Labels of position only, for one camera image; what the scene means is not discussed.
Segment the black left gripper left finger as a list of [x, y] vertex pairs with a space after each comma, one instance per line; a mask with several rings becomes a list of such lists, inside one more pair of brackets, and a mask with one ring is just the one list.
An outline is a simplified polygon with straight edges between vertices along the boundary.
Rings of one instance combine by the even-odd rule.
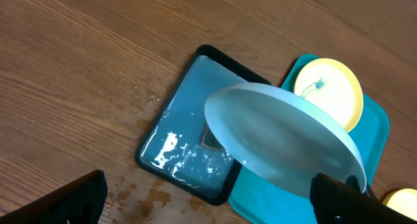
[[1, 216], [2, 224], [98, 223], [108, 196], [104, 172], [83, 177]]

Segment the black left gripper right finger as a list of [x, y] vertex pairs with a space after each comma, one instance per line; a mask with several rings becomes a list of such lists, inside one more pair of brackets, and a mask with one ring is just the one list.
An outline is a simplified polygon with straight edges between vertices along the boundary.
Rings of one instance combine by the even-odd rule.
[[343, 183], [326, 174], [316, 174], [311, 180], [309, 199], [318, 224], [416, 224], [415, 220], [380, 203], [370, 187], [362, 193], [354, 175]]

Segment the light blue plate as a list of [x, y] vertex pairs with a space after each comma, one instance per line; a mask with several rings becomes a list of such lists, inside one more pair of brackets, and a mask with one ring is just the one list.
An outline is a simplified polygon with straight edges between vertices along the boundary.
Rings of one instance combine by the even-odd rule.
[[245, 168], [280, 189], [308, 198], [324, 173], [365, 191], [360, 152], [345, 129], [307, 100], [278, 87], [239, 83], [209, 95], [206, 123], [221, 146]]

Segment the yellow plate with blue stain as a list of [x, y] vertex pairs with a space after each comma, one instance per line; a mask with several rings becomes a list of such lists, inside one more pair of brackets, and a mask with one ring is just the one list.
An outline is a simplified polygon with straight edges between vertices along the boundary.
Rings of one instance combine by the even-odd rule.
[[329, 114], [347, 132], [362, 116], [360, 83], [351, 69], [335, 59], [308, 62], [297, 75], [293, 92]]

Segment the green scrub sponge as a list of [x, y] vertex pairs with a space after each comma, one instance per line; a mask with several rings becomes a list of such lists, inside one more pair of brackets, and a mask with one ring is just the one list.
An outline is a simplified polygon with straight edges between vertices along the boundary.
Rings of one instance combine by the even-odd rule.
[[205, 127], [203, 128], [199, 146], [208, 150], [224, 150], [224, 147], [218, 142], [211, 132], [208, 124], [205, 124]]

